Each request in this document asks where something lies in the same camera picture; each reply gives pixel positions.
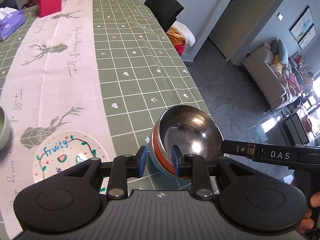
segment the teal pillow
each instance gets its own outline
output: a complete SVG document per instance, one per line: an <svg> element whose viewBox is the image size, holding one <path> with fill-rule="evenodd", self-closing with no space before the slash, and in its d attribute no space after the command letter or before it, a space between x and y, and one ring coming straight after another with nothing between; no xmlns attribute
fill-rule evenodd
<svg viewBox="0 0 320 240"><path fill-rule="evenodd" d="M279 62L283 65L287 65L288 64L288 51L281 40L278 41L278 48L279 48Z"/></svg>

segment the finger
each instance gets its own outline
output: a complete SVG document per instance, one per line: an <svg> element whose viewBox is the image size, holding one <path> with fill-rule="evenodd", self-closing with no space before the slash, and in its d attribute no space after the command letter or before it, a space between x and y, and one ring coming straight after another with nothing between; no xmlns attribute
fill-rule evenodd
<svg viewBox="0 0 320 240"><path fill-rule="evenodd" d="M307 210L306 214L304 215L304 218L310 218L311 214L312 214L312 210L310 207L308 207L308 210Z"/></svg>
<svg viewBox="0 0 320 240"><path fill-rule="evenodd" d="M312 229L313 225L314 225L314 222L311 218L304 218L301 221L298 231L304 233L305 231Z"/></svg>
<svg viewBox="0 0 320 240"><path fill-rule="evenodd" d="M297 182L295 179L293 179L293 181L291 182L291 185L294 186L294 187L297 187Z"/></svg>
<svg viewBox="0 0 320 240"><path fill-rule="evenodd" d="M315 193L310 199L310 206L311 207L318 207L320 206L320 191Z"/></svg>

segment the black chair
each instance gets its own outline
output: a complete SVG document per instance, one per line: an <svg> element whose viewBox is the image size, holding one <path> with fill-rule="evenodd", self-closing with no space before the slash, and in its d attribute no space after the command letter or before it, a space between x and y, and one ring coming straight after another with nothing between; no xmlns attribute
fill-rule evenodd
<svg viewBox="0 0 320 240"><path fill-rule="evenodd" d="M150 8L164 32L169 30L184 9L177 0L146 0L144 5Z"/></svg>
<svg viewBox="0 0 320 240"><path fill-rule="evenodd" d="M4 0L2 3L0 3L0 8L5 7L19 10L16 0Z"/></svg>

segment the hand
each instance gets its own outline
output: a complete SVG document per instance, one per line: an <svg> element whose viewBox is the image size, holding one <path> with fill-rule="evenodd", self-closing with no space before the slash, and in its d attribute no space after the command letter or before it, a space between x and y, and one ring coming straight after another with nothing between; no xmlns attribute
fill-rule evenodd
<svg viewBox="0 0 320 240"><path fill-rule="evenodd" d="M318 207L320 206L320 191L315 193L311 199L310 199L310 206L311 207ZM311 208L308 207L308 210L298 228L298 231L300 233L304 233L305 231L309 230L309 229L312 229L313 228L313 225L314 225L314 222L313 220L310 218L312 214L312 211L311 211Z"/></svg>

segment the deer print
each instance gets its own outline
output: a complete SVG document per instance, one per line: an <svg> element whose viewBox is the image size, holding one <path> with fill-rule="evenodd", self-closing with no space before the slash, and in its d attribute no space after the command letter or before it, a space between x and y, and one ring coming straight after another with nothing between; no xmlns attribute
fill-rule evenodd
<svg viewBox="0 0 320 240"><path fill-rule="evenodd" d="M36 44L33 44L31 46L29 46L29 48L34 48L34 47L37 47L38 50L41 50L42 52L36 56L34 56L33 60L31 61L26 61L24 64L22 64L21 66L27 66L29 65L31 62L34 62L35 60L37 59L40 59L42 58L44 55L46 55L47 53L61 53L63 51L65 51L68 46L65 45L65 44L59 44L57 46L53 46L53 47L48 47L46 45L42 45L42 46L39 46L39 45L36 45Z"/></svg>
<svg viewBox="0 0 320 240"><path fill-rule="evenodd" d="M78 112L80 110L85 110L84 108L81 107L72 107L68 112L66 112L60 119L59 116L55 117L52 119L50 126L43 128L43 127L37 127L37 128L32 128L28 127L23 134L20 137L20 142L28 149L33 148L36 145L40 145L44 139L52 135L57 128L60 126L70 123L70 122L63 122L63 119L67 117L68 115L78 115Z"/></svg>
<svg viewBox="0 0 320 240"><path fill-rule="evenodd" d="M74 12L68 12L67 14L59 14L59 15L55 15L52 17L52 19L58 19L60 17L65 17L67 19L69 18L76 18L76 19L79 19L79 18L82 18L82 16L72 16L71 14L74 14L76 12L81 12L82 10L77 10L77 11L74 11Z"/></svg>

